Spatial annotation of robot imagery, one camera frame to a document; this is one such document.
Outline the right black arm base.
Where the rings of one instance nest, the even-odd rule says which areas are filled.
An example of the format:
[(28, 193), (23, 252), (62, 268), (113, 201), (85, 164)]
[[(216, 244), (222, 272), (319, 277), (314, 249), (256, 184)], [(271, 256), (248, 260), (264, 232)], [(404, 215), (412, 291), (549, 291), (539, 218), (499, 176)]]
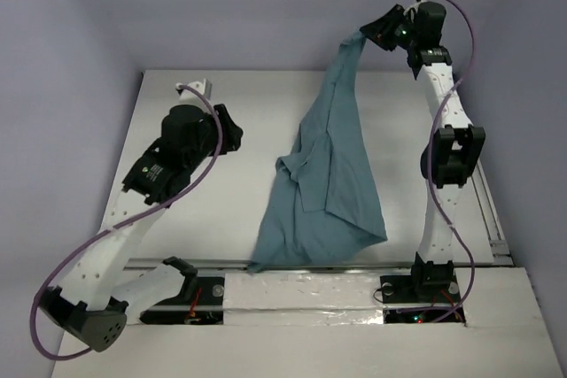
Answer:
[(409, 273), (381, 276), (372, 297), (385, 306), (386, 324), (463, 324), (458, 290), (453, 262), (435, 264), (416, 257)]

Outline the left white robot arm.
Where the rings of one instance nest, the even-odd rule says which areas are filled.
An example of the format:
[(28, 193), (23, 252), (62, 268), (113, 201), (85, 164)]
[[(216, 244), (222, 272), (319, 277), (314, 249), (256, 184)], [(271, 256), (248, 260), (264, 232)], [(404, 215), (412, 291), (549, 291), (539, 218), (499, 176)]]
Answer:
[(198, 271), (181, 258), (166, 258), (131, 282), (118, 280), (151, 227), (197, 186), (191, 176), (201, 163), (238, 150), (243, 135), (224, 104), (172, 107), (159, 137), (125, 176), (110, 220), (69, 274), (41, 291), (39, 309), (89, 351), (101, 352), (151, 307), (189, 305), (198, 297)]

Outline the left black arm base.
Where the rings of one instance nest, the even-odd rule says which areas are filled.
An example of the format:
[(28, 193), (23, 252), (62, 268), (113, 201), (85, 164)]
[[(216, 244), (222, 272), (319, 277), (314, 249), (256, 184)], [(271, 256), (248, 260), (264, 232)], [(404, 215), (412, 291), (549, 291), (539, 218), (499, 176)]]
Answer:
[(185, 260), (170, 257), (162, 261), (183, 276), (181, 287), (140, 316), (145, 325), (221, 325), (225, 278), (220, 275), (198, 275)]

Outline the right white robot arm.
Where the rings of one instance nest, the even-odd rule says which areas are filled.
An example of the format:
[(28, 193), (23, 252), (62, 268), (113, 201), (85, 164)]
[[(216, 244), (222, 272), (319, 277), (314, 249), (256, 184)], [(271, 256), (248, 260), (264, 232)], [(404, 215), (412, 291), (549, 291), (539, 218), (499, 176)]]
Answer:
[(416, 0), (409, 7), (397, 4), (361, 27), (382, 50), (402, 48), (408, 54), (432, 116), (420, 159), (428, 190), (423, 236), (410, 272), (382, 277), (379, 291), (387, 304), (429, 304), (454, 284), (453, 244), (462, 241), (454, 223), (456, 207), (485, 143), (485, 130), (464, 111), (451, 56), (441, 43), (446, 16), (443, 4)]

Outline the teal t shirt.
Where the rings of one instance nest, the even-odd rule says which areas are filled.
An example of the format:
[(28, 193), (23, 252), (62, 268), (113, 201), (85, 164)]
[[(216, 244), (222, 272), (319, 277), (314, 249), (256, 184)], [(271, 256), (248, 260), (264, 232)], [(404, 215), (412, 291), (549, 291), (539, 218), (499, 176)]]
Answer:
[(343, 263), (388, 239), (355, 95), (365, 43), (359, 31), (341, 42), (290, 153), (276, 161), (253, 273)]

